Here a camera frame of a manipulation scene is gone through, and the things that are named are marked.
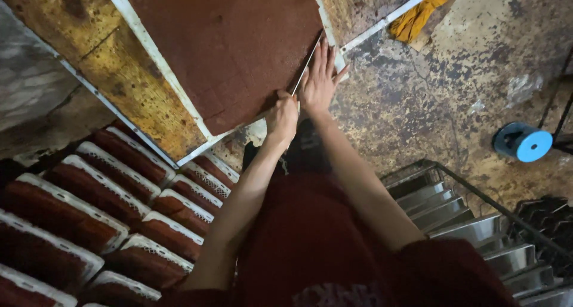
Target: orange rag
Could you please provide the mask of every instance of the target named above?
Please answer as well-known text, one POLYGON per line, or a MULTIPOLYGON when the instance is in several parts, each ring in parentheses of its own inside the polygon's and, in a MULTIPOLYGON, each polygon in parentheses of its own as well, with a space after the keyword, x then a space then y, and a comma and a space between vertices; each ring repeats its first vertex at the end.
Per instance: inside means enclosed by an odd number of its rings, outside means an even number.
POLYGON ((415 39, 434 10, 448 0, 424 0, 390 24, 394 39, 410 43, 415 39))

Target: blue spool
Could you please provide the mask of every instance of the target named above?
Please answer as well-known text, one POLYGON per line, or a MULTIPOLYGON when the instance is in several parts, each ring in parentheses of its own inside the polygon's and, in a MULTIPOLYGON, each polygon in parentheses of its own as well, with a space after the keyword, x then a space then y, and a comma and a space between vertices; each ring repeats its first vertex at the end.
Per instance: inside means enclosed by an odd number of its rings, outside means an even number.
POLYGON ((550 133, 523 122, 507 124, 493 136, 493 147, 498 153, 524 163, 543 157, 552 144, 553 136, 550 133))

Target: stained floor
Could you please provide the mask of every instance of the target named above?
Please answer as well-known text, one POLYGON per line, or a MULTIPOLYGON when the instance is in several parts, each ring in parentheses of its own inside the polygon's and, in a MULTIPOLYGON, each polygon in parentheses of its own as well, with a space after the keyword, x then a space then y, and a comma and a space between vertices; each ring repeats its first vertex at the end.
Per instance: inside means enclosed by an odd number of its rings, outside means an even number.
MULTIPOLYGON (((491 139, 512 121, 539 124, 573 46, 571 15, 573 0, 456 0, 420 52, 384 31, 348 52, 351 75, 332 113, 379 176, 429 158, 510 209, 546 194, 570 197, 571 156, 550 150, 520 163, 495 153, 491 139), (537 80, 540 90, 521 89, 537 80)), ((573 86, 558 90, 544 120, 549 132, 573 86)), ((245 129, 215 151, 240 169, 249 140, 260 142, 245 129)), ((491 210, 474 195, 468 201, 477 215, 491 210)))

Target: hand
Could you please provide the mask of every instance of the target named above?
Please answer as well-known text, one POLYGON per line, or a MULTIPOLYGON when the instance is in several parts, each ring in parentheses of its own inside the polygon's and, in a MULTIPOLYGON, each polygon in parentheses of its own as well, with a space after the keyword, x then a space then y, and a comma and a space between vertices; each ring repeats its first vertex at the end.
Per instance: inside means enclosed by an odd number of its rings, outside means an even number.
POLYGON ((267 122, 267 139, 288 147, 296 134, 298 121, 298 107, 296 96, 292 97, 286 91, 277 91, 276 105, 269 111, 265 120, 267 122))
POLYGON ((321 114, 328 114, 328 106, 334 96, 336 86, 340 79, 348 72, 348 65, 336 76, 332 76, 334 71, 334 59, 338 49, 328 46, 328 39, 324 38, 316 46, 313 55, 312 68, 305 69, 302 79, 302 87, 298 93, 300 107, 308 113, 311 118, 316 118, 321 114))

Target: knife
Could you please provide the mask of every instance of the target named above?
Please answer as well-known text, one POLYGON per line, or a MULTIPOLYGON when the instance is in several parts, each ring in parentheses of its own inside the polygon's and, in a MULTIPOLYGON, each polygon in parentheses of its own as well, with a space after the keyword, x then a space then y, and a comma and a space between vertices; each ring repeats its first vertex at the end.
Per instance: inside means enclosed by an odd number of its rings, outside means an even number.
POLYGON ((315 53, 316 46, 319 44, 319 41, 320 41, 320 39, 322 38, 323 32, 324 32, 324 28, 323 28, 322 30, 320 30, 319 37, 315 40, 315 46, 312 48, 312 52, 311 52, 311 54, 309 55, 308 60, 306 60, 306 64, 304 65, 303 73, 301 73, 300 76, 298 77, 298 81, 296 82, 295 88, 292 89, 292 92, 290 93, 290 95, 295 95, 296 88, 298 88, 298 85, 300 84, 300 81, 303 79, 304 70, 305 70, 306 67, 308 66, 308 63, 311 62, 311 60, 312 60, 312 55, 315 53))

